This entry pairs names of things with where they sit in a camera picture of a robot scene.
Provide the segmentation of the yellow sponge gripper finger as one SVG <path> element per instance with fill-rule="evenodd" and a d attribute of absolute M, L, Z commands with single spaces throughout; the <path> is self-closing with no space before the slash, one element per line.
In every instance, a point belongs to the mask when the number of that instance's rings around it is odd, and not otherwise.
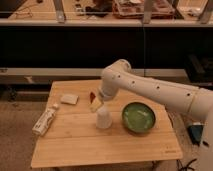
<path fill-rule="evenodd" d="M 99 98 L 95 98 L 90 104 L 90 110 L 96 112 L 102 105 L 103 102 Z"/>

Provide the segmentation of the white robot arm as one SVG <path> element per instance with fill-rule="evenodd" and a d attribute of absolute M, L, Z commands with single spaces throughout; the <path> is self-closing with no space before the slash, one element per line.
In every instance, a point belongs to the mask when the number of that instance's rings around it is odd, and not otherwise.
<path fill-rule="evenodd" d="M 101 108 L 104 101 L 113 99 L 119 89 L 125 89 L 203 122 L 196 170 L 213 171 L 213 91 L 136 76 L 131 73 L 131 65 L 125 59 L 104 68 L 101 80 L 98 95 L 90 107 L 92 112 Z"/>

